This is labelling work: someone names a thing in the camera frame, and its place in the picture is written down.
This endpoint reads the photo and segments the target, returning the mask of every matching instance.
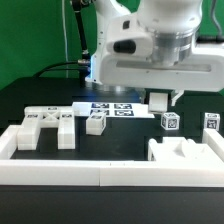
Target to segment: white cube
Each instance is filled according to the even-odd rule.
[[[164,113],[167,111],[168,94],[167,93],[150,93],[149,112]]]
[[[174,112],[164,113],[161,118],[161,126],[165,130],[178,130],[180,123],[180,116]]]
[[[17,149],[19,125],[10,125],[0,137],[0,159],[10,159]]]
[[[220,115],[215,113],[205,113],[204,128],[211,128],[219,131]]]
[[[87,135],[101,135],[106,127],[106,114],[92,113],[86,120]]]

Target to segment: green screen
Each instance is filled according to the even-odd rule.
[[[132,12],[139,0],[119,0]],[[210,0],[203,2],[202,34],[216,34],[210,21]],[[217,17],[224,25],[224,1],[218,1]],[[96,16],[94,6],[82,11],[90,53],[96,48]],[[0,89],[19,77],[32,76],[45,66],[65,61],[61,0],[2,1],[0,7]],[[80,58],[77,26],[69,0],[66,1],[66,23],[69,60]],[[65,73],[48,76],[65,77]]]

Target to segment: black table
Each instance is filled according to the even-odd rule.
[[[74,102],[139,103],[123,94],[82,88],[75,79],[22,78],[0,91],[0,131],[21,124],[27,106],[71,106]],[[187,92],[169,111],[181,116],[180,130],[165,131],[155,119],[108,118],[102,136],[86,136],[86,118],[76,118],[77,149],[59,152],[55,129],[41,131],[36,152],[12,159],[147,160],[147,142],[184,136],[201,142],[205,112],[220,113],[218,93]],[[222,223],[224,189],[176,187],[0,186],[0,223]]]

